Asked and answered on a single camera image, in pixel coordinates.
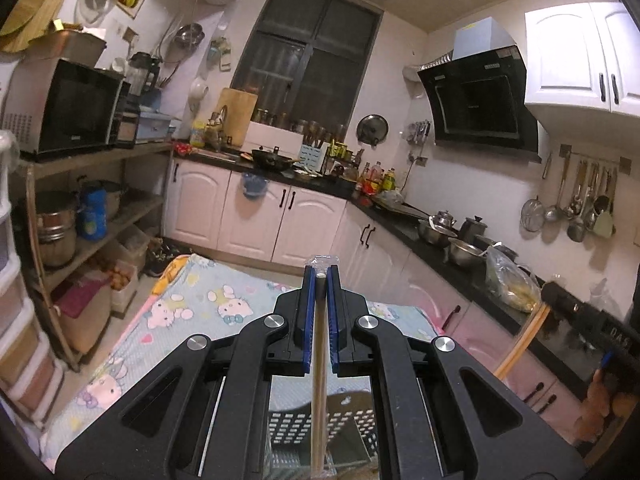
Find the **right hand orange glove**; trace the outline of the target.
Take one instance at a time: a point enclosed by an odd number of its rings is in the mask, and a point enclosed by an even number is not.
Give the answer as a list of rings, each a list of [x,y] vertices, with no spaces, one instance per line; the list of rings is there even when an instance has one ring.
[[[628,416],[639,403],[639,397],[633,393],[610,393],[605,383],[608,377],[615,379],[615,376],[606,374],[602,368],[594,372],[587,396],[580,406],[580,415],[574,423],[574,438],[578,441],[594,442],[602,436],[608,416]]]

